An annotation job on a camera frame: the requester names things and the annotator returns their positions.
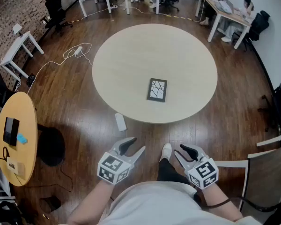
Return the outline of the person's black trouser leg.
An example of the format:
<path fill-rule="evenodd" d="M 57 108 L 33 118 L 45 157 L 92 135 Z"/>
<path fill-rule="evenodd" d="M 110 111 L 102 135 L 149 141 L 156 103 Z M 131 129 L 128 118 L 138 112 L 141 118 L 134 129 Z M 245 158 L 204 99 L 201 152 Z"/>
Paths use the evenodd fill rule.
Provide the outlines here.
<path fill-rule="evenodd" d="M 159 162 L 157 181 L 171 181 L 189 185 L 189 180 L 179 174 L 167 158 L 162 158 Z"/>

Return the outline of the large white power strip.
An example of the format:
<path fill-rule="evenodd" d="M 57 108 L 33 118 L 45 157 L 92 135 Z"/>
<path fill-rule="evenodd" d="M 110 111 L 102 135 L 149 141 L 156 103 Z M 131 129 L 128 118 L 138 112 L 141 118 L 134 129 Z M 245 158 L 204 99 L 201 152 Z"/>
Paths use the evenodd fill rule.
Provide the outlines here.
<path fill-rule="evenodd" d="M 126 123 L 125 123 L 125 120 L 124 120 L 124 116 L 122 114 L 120 114 L 120 113 L 116 113 L 115 114 L 115 119 L 116 119 L 116 123 L 117 123 L 119 131 L 126 131 L 127 128 L 126 128 Z"/>

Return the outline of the person's left forearm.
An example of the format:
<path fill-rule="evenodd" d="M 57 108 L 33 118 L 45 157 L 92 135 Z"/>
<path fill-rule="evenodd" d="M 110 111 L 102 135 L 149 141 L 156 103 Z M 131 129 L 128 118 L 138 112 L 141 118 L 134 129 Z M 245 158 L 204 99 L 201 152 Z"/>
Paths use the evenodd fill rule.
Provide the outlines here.
<path fill-rule="evenodd" d="M 67 225 L 97 225 L 115 185 L 101 180 L 70 214 Z"/>

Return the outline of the beige small box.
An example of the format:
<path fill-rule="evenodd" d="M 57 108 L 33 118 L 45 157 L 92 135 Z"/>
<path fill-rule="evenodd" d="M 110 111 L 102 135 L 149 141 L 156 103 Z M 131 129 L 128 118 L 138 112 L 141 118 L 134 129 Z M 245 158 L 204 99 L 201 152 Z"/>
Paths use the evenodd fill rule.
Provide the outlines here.
<path fill-rule="evenodd" d="M 16 174 L 22 179 L 25 179 L 25 164 L 21 162 L 17 162 L 16 166 L 17 166 Z"/>

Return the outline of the black picture frame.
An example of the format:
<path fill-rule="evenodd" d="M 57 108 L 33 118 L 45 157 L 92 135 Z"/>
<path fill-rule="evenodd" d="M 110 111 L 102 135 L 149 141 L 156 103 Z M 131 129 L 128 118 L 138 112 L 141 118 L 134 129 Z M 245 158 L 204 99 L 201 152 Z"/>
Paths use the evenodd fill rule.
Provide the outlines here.
<path fill-rule="evenodd" d="M 167 80 L 151 78 L 149 82 L 147 100 L 165 102 Z"/>

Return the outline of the black controller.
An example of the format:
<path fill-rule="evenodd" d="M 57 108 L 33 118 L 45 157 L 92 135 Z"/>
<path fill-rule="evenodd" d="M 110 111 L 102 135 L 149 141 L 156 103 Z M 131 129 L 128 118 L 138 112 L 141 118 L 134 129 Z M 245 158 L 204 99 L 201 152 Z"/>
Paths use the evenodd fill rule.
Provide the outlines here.
<path fill-rule="evenodd" d="M 33 73 L 31 73 L 28 76 L 28 78 L 26 79 L 26 84 L 27 84 L 28 87 L 30 87 L 33 84 L 35 78 L 36 78 L 36 76 Z"/>

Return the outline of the white bag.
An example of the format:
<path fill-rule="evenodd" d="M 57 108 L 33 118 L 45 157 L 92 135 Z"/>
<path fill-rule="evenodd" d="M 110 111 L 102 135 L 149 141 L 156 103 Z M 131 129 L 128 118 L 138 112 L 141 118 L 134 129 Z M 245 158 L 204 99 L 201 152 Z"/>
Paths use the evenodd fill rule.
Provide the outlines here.
<path fill-rule="evenodd" d="M 234 13 L 234 5 L 229 0 L 214 0 L 214 3 L 218 10 L 227 14 Z"/>

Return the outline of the person's white shoe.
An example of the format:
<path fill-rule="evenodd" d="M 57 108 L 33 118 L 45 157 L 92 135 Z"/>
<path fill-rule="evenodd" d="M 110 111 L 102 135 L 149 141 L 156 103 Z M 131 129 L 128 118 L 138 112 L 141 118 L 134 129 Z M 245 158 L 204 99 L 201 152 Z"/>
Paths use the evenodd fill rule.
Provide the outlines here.
<path fill-rule="evenodd" d="M 169 160 L 171 155 L 172 155 L 172 145 L 170 143 L 166 143 L 162 148 L 162 153 L 159 162 L 161 162 L 163 159 Z"/>

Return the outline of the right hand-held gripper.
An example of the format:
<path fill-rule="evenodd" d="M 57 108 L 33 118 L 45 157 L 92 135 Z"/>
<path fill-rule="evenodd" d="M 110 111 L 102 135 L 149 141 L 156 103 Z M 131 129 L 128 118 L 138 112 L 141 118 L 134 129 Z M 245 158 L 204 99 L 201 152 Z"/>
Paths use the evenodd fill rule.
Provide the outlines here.
<path fill-rule="evenodd" d="M 188 153 L 192 161 L 188 161 L 178 150 L 174 150 L 174 155 L 180 165 L 187 172 L 187 178 L 201 190 L 209 187 L 219 179 L 219 169 L 214 160 L 204 154 L 201 147 L 191 144 L 180 144 L 180 148 Z"/>

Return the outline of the wooden desk white legs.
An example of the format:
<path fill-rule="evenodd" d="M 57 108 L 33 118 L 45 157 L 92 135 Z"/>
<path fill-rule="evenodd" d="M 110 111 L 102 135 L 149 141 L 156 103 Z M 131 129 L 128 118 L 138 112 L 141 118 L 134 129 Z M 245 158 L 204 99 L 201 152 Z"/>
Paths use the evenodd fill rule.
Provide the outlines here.
<path fill-rule="evenodd" d="M 224 18 L 227 18 L 229 20 L 232 20 L 232 21 L 244 26 L 244 29 L 243 29 L 239 39 L 237 40 L 237 42 L 234 45 L 234 49 L 237 49 L 239 47 L 239 45 L 241 44 L 242 40 L 244 39 L 245 35 L 249 32 L 251 25 L 245 19 L 243 19 L 241 16 L 238 16 L 236 14 L 227 14 L 227 13 L 224 13 L 224 12 L 218 10 L 216 8 L 213 0 L 204 0 L 204 1 L 206 1 L 211 6 L 211 8 L 216 12 L 215 21 L 214 21 L 212 29 L 209 33 L 207 41 L 211 42 L 211 40 L 214 36 L 214 33 L 216 32 L 220 19 L 222 17 L 224 17 Z M 199 15 L 200 5 L 201 5 L 201 0 L 199 0 L 198 4 L 197 4 L 197 9 L 196 9 L 196 14 L 195 14 L 196 17 L 198 17 L 198 15 Z"/>

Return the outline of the round orange table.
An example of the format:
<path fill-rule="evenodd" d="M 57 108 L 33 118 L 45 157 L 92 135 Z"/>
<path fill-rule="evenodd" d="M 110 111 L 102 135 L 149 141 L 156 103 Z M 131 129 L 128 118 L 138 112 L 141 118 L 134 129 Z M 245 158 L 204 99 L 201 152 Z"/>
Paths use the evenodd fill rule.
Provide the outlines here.
<path fill-rule="evenodd" d="M 19 120 L 18 133 L 28 139 L 22 144 L 17 142 L 15 147 L 3 141 L 3 133 L 6 118 Z M 3 160 L 3 148 L 7 147 L 10 158 L 14 162 L 24 165 L 24 177 L 16 175 L 7 167 Z M 20 187 L 28 183 L 35 167 L 37 157 L 37 115 L 35 106 L 28 94 L 17 92 L 11 96 L 0 112 L 0 168 L 6 179 L 14 186 Z"/>

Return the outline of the black flat box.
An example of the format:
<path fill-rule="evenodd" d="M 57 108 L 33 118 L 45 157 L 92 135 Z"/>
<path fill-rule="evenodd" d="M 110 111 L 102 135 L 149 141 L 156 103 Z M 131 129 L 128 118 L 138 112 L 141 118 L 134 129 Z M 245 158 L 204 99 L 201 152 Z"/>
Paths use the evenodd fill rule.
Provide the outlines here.
<path fill-rule="evenodd" d="M 16 146 L 18 134 L 19 120 L 6 117 L 3 141 L 10 146 Z"/>

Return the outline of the person's white shirt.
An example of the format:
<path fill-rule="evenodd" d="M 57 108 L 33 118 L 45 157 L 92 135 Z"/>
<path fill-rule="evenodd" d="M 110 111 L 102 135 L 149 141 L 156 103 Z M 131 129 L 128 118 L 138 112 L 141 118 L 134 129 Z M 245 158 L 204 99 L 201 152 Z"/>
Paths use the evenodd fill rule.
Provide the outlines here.
<path fill-rule="evenodd" d="M 197 225 L 193 222 L 200 206 L 194 201 L 196 190 L 171 181 L 138 183 L 122 192 L 111 204 L 99 225 Z M 234 225 L 261 225 L 244 217 Z"/>

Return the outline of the black round table base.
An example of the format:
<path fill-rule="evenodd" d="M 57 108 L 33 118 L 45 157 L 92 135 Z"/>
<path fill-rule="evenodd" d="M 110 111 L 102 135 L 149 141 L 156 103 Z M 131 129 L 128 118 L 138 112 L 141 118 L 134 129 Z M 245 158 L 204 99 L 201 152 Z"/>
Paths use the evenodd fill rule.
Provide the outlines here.
<path fill-rule="evenodd" d="M 62 133 L 54 127 L 45 127 L 38 124 L 41 131 L 37 144 L 37 157 L 46 165 L 54 167 L 59 165 L 65 157 L 65 141 Z"/>

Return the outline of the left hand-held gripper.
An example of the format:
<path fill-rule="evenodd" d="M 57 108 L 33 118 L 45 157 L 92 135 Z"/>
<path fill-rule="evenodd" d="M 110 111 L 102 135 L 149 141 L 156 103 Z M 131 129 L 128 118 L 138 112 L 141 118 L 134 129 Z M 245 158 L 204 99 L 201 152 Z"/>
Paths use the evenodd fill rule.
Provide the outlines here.
<path fill-rule="evenodd" d="M 113 150 L 105 152 L 98 163 L 98 177 L 113 185 L 124 180 L 146 148 L 146 146 L 141 147 L 131 158 L 128 158 L 125 153 L 136 140 L 136 137 L 128 137 L 115 142 Z"/>

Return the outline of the small white box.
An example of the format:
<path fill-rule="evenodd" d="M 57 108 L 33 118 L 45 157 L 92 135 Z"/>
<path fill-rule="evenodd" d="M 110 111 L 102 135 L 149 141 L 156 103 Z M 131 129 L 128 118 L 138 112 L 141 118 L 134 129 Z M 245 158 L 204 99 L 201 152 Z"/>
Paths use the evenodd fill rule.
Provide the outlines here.
<path fill-rule="evenodd" d="M 10 157 L 7 157 L 7 168 L 11 172 L 18 174 L 18 162 L 14 161 Z"/>

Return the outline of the person's right forearm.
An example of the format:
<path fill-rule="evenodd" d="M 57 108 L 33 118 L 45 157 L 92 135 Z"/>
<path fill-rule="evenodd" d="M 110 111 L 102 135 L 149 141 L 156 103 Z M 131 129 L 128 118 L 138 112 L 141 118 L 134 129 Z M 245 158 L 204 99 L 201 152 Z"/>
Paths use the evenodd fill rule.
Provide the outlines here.
<path fill-rule="evenodd" d="M 198 192 L 194 200 L 199 205 L 210 207 L 207 211 L 197 211 L 193 222 L 197 225 L 234 225 L 243 217 L 238 208 L 230 201 L 217 184 Z"/>

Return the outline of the blue small object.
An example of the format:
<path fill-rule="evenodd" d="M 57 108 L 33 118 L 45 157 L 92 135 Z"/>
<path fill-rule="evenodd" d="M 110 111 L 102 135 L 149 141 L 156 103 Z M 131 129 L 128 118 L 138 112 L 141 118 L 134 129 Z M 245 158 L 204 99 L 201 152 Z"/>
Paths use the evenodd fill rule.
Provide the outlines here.
<path fill-rule="evenodd" d="M 23 134 L 18 133 L 17 134 L 17 141 L 20 142 L 21 144 L 26 144 L 28 142 L 28 139 L 23 136 Z"/>

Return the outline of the small white side table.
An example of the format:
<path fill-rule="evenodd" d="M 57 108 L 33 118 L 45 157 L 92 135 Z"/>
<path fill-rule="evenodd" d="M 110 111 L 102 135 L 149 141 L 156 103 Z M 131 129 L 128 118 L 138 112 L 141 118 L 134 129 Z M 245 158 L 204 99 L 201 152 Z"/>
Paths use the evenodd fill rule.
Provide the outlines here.
<path fill-rule="evenodd" d="M 34 39 L 30 31 L 27 31 L 24 33 L 21 37 L 18 37 L 9 50 L 6 52 L 5 56 L 3 57 L 0 66 L 5 69 L 10 75 L 12 75 L 13 78 L 15 78 L 17 81 L 20 81 L 21 79 L 19 76 L 17 76 L 12 70 L 6 67 L 6 65 L 11 65 L 13 68 L 15 68 L 22 76 L 24 76 L 26 79 L 28 79 L 28 75 L 21 69 L 19 68 L 13 61 L 14 56 L 16 53 L 19 51 L 19 49 L 22 47 L 26 51 L 26 53 L 30 56 L 33 57 L 32 53 L 28 50 L 28 48 L 24 45 L 24 42 L 27 39 L 30 39 L 33 45 L 39 50 L 41 54 L 44 54 L 43 49 L 40 47 L 40 45 L 37 43 L 37 41 Z"/>

